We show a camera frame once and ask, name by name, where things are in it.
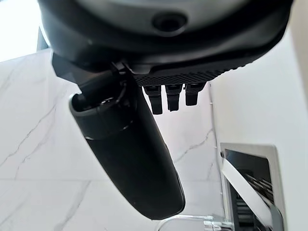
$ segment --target vent grille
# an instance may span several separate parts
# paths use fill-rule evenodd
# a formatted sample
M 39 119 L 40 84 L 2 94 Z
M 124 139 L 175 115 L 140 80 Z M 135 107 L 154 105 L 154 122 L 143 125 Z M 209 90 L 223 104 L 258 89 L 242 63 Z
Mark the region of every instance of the vent grille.
M 264 227 L 261 222 L 257 219 L 255 214 L 251 211 L 246 202 L 236 194 L 236 211 L 237 219 L 241 231 L 269 231 Z
M 257 180 L 248 174 L 244 177 L 268 206 L 274 205 L 273 186 L 270 182 L 264 179 Z
M 175 75 L 136 75 L 134 78 L 139 86 L 161 86 L 184 83 L 204 83 L 220 76 L 226 70 L 199 71 L 179 73 Z

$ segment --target marble wall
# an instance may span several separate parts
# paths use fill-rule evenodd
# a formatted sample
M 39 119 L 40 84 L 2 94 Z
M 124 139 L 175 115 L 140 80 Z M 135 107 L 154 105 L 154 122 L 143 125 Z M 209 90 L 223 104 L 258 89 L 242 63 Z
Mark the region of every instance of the marble wall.
M 68 110 L 75 84 L 57 78 L 50 50 L 0 63 L 0 230 L 144 231 Z M 223 216 L 206 86 L 199 104 L 155 116 L 186 196 L 183 214 Z

